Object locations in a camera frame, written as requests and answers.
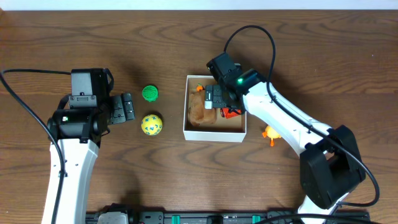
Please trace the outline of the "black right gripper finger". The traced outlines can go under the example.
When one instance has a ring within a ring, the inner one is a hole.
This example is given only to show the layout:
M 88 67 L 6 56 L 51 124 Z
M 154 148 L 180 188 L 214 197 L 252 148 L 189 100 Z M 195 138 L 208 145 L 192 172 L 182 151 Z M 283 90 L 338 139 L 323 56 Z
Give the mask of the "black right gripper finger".
M 213 85 L 205 87 L 205 109 L 210 110 L 213 108 Z
M 222 107 L 222 90 L 219 85 L 213 85 L 213 107 Z

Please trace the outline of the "green ridged toy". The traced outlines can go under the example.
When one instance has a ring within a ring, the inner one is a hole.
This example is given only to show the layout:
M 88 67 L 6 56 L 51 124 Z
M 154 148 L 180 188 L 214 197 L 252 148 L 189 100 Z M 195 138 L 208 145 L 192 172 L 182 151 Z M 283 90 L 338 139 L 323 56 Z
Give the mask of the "green ridged toy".
M 159 97 L 159 92 L 156 86 L 147 85 L 142 89 L 142 97 L 148 101 L 153 102 Z

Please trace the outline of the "yellow rubber duck blue cap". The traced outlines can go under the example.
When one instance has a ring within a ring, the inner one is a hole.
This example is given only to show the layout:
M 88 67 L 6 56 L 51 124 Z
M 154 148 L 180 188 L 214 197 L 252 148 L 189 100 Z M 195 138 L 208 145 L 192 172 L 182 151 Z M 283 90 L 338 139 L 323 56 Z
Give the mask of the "yellow rubber duck blue cap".
M 282 136 L 271 126 L 267 126 L 262 133 L 262 136 L 264 138 L 269 138 L 270 139 L 270 146 L 274 147 L 274 140 L 275 139 L 280 139 Z

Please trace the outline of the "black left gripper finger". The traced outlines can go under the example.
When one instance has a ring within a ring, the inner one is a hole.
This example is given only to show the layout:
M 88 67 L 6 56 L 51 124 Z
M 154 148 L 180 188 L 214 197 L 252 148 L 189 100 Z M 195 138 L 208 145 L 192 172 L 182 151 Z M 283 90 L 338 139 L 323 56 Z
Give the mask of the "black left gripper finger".
M 135 112 L 134 112 L 134 106 L 133 106 L 131 94 L 123 93 L 121 95 L 121 98 L 122 98 L 122 102 L 123 102 L 124 116 L 126 118 L 126 121 L 134 120 Z
M 112 96 L 113 103 L 113 114 L 111 117 L 111 124 L 119 124 L 126 122 L 126 116 L 124 111 L 124 103 L 121 96 Z

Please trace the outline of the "brown plush toy animal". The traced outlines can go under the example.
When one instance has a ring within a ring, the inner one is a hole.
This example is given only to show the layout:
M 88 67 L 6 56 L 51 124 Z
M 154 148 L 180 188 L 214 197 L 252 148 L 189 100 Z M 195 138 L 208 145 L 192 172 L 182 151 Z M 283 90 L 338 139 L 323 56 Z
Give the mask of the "brown plush toy animal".
M 216 123 L 216 110 L 205 109 L 205 89 L 199 84 L 193 92 L 189 94 L 188 101 L 188 121 L 192 126 L 198 127 L 201 124 Z

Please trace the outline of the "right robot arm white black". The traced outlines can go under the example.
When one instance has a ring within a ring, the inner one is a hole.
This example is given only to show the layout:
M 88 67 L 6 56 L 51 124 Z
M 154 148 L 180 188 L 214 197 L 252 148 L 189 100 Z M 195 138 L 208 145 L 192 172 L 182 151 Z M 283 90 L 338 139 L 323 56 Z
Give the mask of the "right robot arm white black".
M 297 210 L 298 220 L 331 220 L 344 198 L 366 178 L 353 132 L 346 126 L 333 129 L 305 114 L 253 69 L 211 67 L 210 72 L 216 84 L 206 88 L 205 107 L 240 109 L 275 129 L 300 158 L 305 199 Z

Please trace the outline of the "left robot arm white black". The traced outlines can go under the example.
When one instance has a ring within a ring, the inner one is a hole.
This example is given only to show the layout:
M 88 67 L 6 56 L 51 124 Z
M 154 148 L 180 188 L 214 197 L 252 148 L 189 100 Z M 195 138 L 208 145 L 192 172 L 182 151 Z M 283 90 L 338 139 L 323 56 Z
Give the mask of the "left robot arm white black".
M 109 126 L 135 118 L 132 96 L 105 96 L 92 107 L 95 95 L 66 95 L 48 120 L 50 179 L 42 223 L 84 223 L 90 180 L 101 138 Z

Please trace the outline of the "yellow ball blue letters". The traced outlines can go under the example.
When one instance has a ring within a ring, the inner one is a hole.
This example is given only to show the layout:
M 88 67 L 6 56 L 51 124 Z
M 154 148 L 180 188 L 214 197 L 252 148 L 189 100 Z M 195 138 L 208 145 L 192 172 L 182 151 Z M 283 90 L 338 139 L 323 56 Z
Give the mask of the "yellow ball blue letters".
M 148 114 L 142 119 L 141 128 L 146 135 L 155 136 L 161 132 L 163 122 L 159 116 Z

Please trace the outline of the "red toy fire truck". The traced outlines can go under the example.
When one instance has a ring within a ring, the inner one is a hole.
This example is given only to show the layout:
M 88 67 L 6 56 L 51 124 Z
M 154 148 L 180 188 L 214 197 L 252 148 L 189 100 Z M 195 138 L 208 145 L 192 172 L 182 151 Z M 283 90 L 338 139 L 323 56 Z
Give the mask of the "red toy fire truck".
M 222 118 L 230 119 L 236 116 L 241 116 L 241 110 L 234 110 L 231 108 L 221 108 L 220 115 Z

